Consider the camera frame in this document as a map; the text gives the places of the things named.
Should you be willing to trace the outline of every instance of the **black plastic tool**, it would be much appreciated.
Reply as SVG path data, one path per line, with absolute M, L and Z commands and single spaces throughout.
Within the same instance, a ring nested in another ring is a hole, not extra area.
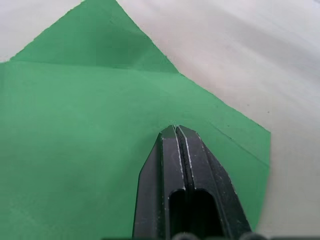
M 239 239 L 248 232 L 227 172 L 199 135 L 181 125 L 160 132 L 139 175 L 132 237 Z

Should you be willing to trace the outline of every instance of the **white table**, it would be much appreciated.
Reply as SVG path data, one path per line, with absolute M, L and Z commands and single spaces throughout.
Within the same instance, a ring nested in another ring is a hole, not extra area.
M 81 0 L 0 0 L 0 61 Z M 320 236 L 320 1 L 118 0 L 178 70 L 271 131 L 258 232 Z

